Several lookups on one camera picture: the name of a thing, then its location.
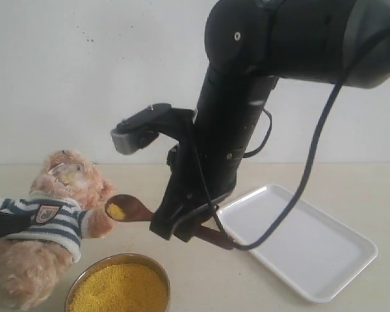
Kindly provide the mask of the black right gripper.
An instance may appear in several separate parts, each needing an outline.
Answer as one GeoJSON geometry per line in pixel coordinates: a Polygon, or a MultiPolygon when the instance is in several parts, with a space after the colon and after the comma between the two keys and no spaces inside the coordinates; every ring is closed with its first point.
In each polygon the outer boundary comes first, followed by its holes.
{"type": "Polygon", "coordinates": [[[264,148],[272,128],[272,115],[262,107],[239,107],[226,112],[199,110],[187,141],[168,152],[166,163],[172,176],[149,230],[167,241],[173,229],[174,236],[182,242],[193,238],[195,230],[210,219],[208,208],[202,206],[208,199],[217,204],[233,192],[241,161],[264,148]],[[268,130],[260,145],[247,151],[262,114],[269,120],[268,130]],[[197,209],[183,214],[186,205],[197,209]]]}

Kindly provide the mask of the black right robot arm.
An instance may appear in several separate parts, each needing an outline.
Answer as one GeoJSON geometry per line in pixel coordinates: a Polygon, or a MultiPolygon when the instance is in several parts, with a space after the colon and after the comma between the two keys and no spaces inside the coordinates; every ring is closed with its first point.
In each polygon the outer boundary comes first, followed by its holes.
{"type": "Polygon", "coordinates": [[[371,89],[390,78],[390,1],[219,1],[204,45],[209,65],[195,110],[164,104],[157,118],[159,132],[177,141],[149,226],[166,240],[189,241],[216,218],[279,79],[333,85],[295,192],[301,195],[340,89],[371,89]]]}

